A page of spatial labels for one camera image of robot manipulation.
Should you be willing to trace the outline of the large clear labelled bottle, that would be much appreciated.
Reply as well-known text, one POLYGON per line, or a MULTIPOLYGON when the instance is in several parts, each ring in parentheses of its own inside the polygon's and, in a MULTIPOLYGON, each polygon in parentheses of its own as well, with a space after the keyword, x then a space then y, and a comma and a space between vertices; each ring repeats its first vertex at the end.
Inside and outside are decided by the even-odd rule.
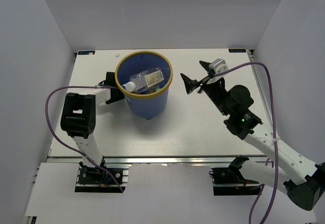
POLYGON ((165 77, 160 68, 151 68, 131 75, 122 88, 131 93, 142 93, 160 85, 164 80, 165 77))

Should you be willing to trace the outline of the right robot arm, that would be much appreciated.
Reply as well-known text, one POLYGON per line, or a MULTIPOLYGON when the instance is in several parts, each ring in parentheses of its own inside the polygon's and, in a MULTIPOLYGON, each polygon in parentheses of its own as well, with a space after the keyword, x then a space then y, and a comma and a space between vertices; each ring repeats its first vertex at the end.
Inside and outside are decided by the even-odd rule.
POLYGON ((201 61, 207 76, 200 81, 181 74, 187 94, 196 89, 205 93, 223 116, 231 134, 252 145, 274 162, 274 169, 258 164, 247 156, 237 156, 229 165, 225 176, 217 174, 218 184, 227 180, 240 183, 253 180, 286 194, 298 207, 311 211, 324 194, 324 164, 317 164, 289 145, 249 110, 254 100, 247 87, 235 85, 225 88, 224 76, 231 71, 223 59, 209 63, 201 61))

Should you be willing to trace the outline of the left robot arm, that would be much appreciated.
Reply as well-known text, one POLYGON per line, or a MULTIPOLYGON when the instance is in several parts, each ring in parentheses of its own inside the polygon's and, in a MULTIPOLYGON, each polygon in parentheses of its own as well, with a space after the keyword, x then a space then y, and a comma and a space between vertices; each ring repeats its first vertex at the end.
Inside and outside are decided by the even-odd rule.
POLYGON ((83 165, 92 167, 90 177, 97 183, 107 178, 104 157, 94 138, 96 111, 101 104, 112 104, 124 99, 117 88, 115 73, 107 72, 106 79, 96 88, 84 93, 69 92, 66 95, 60 120, 60 127, 76 143, 82 153, 83 165))

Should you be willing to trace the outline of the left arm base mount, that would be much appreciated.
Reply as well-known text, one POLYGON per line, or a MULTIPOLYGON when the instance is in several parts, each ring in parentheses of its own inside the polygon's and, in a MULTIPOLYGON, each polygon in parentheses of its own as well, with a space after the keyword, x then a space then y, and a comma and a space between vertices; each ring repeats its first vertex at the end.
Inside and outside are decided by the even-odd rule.
MULTIPOLYGON (((108 170, 114 176, 120 187, 125 190, 127 183, 127 169, 107 168, 105 164, 101 164, 101 167, 108 170)), ((121 189, 106 171, 94 167, 87 167, 83 162, 79 163, 75 192, 122 193, 121 189)))

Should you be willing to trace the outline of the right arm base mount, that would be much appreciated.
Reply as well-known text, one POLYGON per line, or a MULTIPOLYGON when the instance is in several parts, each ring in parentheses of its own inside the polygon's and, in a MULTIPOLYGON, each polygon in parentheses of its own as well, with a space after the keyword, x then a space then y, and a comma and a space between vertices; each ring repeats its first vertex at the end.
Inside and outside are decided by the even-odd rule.
POLYGON ((214 196, 257 196, 262 185, 248 180, 240 173, 242 165, 248 161, 246 156, 237 156, 226 168, 217 167, 209 171, 212 177, 214 196))

